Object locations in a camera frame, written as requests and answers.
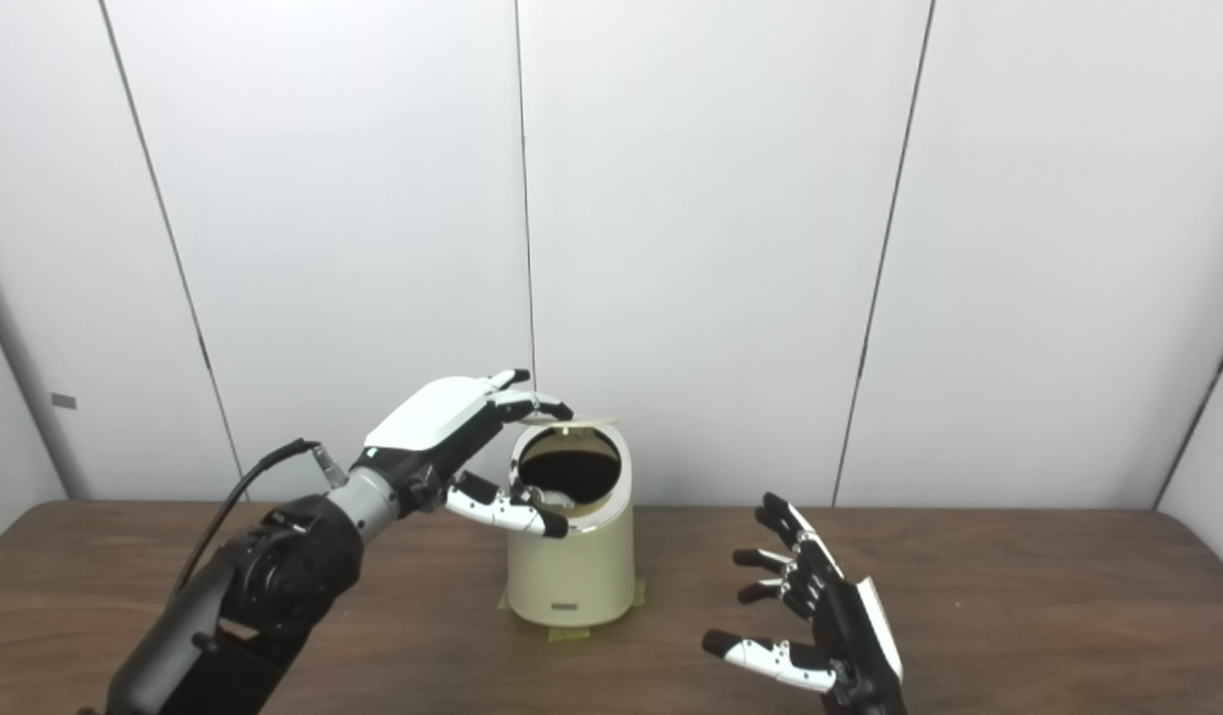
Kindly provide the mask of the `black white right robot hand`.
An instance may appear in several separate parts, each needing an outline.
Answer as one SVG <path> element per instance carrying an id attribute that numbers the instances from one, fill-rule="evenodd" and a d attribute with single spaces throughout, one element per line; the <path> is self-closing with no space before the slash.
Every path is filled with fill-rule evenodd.
<path id="1" fill-rule="evenodd" d="M 906 714 L 903 661 L 874 579 L 849 581 L 819 532 L 784 497 L 766 493 L 753 516 L 788 551 L 736 549 L 734 563 L 770 573 L 739 589 L 737 601 L 781 603 L 810 625 L 812 640 L 777 642 L 709 629 L 701 640 L 703 651 L 817 693 L 826 714 Z"/>

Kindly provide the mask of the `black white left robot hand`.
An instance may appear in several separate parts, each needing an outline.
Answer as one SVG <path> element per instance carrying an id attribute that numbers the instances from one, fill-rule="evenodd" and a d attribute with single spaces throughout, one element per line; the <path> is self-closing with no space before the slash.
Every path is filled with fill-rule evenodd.
<path id="1" fill-rule="evenodd" d="M 528 379 L 530 372 L 508 369 L 490 378 L 449 376 L 426 384 L 363 439 L 345 483 L 333 488 L 329 499 L 363 541 L 395 519 L 439 508 L 499 529 L 565 538 L 566 516 L 465 471 L 504 425 L 530 416 L 574 416 L 561 398 L 520 387 Z"/>

